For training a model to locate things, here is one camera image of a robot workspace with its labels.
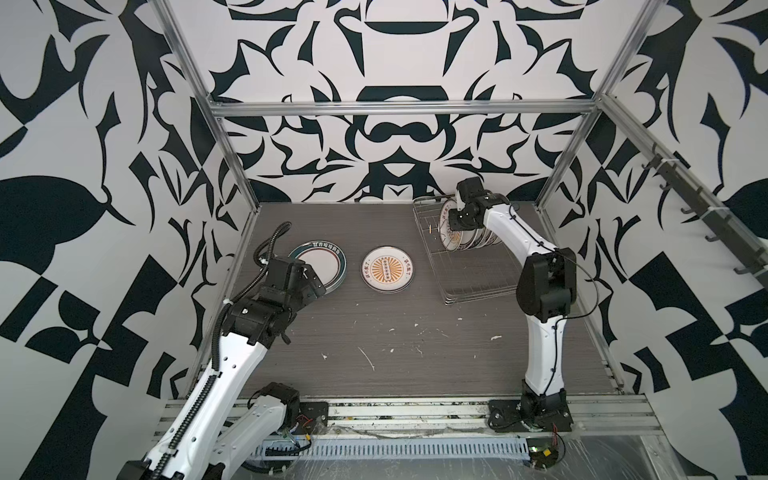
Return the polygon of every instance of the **metal wire basket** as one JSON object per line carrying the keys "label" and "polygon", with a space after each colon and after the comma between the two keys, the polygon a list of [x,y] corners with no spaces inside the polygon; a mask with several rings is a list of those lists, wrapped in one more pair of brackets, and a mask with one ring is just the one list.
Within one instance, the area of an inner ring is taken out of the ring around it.
{"label": "metal wire basket", "polygon": [[503,244],[448,252],[440,240],[442,204],[453,195],[418,197],[413,214],[445,304],[509,295],[517,289],[520,263]]}

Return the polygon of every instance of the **stack of plates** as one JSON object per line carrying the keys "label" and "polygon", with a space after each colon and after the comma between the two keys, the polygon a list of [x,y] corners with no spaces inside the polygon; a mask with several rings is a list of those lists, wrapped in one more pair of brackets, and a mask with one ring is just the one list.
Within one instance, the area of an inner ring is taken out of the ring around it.
{"label": "stack of plates", "polygon": [[485,227],[476,230],[464,230],[461,232],[451,230],[451,227],[448,224],[448,211],[455,209],[456,207],[456,200],[449,198],[445,201],[440,210],[438,231],[440,232],[442,245],[447,251],[455,252],[472,248],[482,248],[486,245],[496,245],[501,242],[501,239],[499,239],[495,233]]}
{"label": "stack of plates", "polygon": [[335,244],[323,240],[302,243],[289,254],[304,260],[315,270],[326,288],[326,295],[339,288],[346,277],[346,257]]}
{"label": "stack of plates", "polygon": [[413,279],[413,262],[395,247],[379,247],[362,259],[362,279],[381,293],[404,290]]}

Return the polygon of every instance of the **orange sunburst pattern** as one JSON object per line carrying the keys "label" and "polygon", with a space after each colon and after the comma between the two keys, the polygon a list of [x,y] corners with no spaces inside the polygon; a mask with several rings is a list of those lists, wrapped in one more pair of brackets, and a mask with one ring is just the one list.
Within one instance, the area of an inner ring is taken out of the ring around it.
{"label": "orange sunburst pattern", "polygon": [[371,274],[380,283],[394,283],[402,276],[402,263],[395,257],[379,257],[371,265]]}

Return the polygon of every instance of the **wood grain surface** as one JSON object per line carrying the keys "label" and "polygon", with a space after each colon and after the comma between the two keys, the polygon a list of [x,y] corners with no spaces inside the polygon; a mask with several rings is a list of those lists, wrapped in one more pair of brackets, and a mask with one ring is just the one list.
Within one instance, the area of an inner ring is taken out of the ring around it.
{"label": "wood grain surface", "polygon": [[[519,213],[543,233],[532,205],[524,204]],[[288,254],[310,240],[328,240],[344,251],[347,275],[339,289],[299,313],[287,332],[292,343],[278,339],[273,344],[241,396],[272,381],[303,396],[520,393],[528,328],[515,296],[446,306],[410,205],[264,204],[236,290],[258,272],[253,249],[285,220],[293,227],[278,240],[276,254]],[[362,281],[363,257],[383,245],[398,247],[413,260],[413,281],[400,293],[378,293]],[[583,321],[565,327],[565,388],[570,393],[613,392]]]}

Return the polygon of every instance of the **wall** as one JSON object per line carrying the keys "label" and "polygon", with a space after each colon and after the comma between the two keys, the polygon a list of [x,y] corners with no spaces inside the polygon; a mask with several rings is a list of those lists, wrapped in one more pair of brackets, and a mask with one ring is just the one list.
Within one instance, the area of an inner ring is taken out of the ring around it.
{"label": "wall", "polygon": [[[642,6],[634,0],[171,4],[212,98],[222,102],[588,98]],[[227,129],[261,200],[410,201],[452,193],[473,174],[499,192],[521,189],[521,198],[535,199],[576,117],[230,118]]]}
{"label": "wall", "polygon": [[[757,235],[768,237],[768,11],[670,0],[619,99]],[[768,474],[768,293],[603,116],[547,212],[600,293],[592,316],[626,389],[648,395],[693,471]],[[580,274],[588,307],[592,284]]]}
{"label": "wall", "polygon": [[3,2],[0,44],[0,470],[115,478],[248,207],[146,2]]}

